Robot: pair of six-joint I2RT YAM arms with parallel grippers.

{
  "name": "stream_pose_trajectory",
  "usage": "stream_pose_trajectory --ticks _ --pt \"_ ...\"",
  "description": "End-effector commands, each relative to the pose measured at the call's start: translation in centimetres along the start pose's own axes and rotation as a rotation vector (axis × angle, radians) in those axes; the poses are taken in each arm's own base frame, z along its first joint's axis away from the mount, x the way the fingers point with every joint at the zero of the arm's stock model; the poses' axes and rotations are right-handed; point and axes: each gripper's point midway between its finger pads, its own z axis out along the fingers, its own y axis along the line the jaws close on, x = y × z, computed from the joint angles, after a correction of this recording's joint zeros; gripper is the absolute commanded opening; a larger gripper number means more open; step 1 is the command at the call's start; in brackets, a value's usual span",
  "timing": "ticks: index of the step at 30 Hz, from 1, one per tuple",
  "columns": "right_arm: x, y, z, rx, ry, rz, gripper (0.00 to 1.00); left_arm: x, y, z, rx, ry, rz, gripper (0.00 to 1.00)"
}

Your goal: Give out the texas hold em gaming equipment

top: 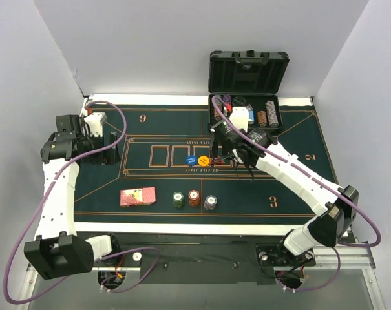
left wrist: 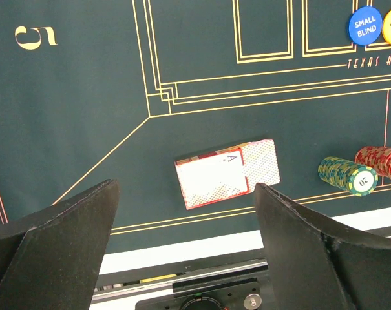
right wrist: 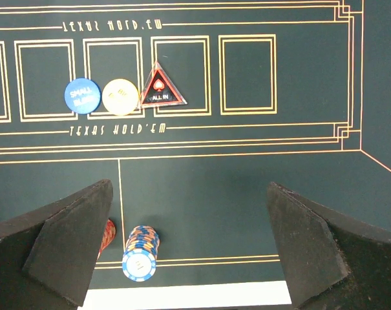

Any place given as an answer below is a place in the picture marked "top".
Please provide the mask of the orange big blind button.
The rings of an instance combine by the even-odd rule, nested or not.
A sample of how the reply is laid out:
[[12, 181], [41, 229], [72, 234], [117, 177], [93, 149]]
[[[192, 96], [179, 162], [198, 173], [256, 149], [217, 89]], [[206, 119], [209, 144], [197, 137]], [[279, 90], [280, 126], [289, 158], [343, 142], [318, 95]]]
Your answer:
[[209, 159], [208, 156], [200, 156], [198, 158], [198, 164], [201, 167], [207, 167], [210, 165], [210, 163], [211, 163], [211, 160]]

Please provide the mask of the blue small blind button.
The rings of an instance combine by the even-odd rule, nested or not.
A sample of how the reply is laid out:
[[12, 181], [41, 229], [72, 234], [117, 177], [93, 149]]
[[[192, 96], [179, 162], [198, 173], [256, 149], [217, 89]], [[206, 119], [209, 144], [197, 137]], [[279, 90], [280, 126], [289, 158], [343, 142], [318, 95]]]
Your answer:
[[198, 158], [196, 156], [188, 156], [185, 161], [189, 166], [194, 166], [198, 163]]

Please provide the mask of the green poker chip stack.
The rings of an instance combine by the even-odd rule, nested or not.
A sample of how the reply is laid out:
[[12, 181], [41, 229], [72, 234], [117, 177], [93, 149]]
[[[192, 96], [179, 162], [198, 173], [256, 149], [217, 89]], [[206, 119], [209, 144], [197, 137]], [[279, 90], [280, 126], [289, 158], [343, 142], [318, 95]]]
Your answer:
[[184, 195], [181, 192], [175, 192], [172, 196], [173, 205], [177, 209], [181, 209], [184, 206]]

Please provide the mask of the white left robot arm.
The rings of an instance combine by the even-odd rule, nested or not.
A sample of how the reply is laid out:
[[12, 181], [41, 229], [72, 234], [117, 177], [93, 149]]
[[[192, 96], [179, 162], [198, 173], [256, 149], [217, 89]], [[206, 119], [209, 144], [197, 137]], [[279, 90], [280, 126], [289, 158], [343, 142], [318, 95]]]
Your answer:
[[84, 240], [74, 227], [74, 194], [82, 164], [115, 165], [120, 162], [117, 146], [105, 149], [105, 113], [84, 117], [56, 117], [57, 131], [40, 151], [44, 172], [45, 203], [35, 238], [24, 244], [24, 255], [45, 280], [87, 273], [94, 263], [116, 265], [122, 256], [110, 234]]

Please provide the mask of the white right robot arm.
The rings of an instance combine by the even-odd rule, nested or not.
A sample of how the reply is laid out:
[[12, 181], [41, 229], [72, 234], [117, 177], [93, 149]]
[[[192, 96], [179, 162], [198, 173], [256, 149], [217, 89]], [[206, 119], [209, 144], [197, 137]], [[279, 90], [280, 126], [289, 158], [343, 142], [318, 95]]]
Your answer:
[[292, 264], [301, 255], [323, 245], [334, 248], [355, 219], [358, 191], [332, 183], [301, 163], [261, 128], [250, 132], [226, 121], [210, 128], [211, 153], [219, 150], [246, 168], [256, 168], [281, 182], [314, 213], [314, 217], [287, 233], [277, 247], [278, 259]]

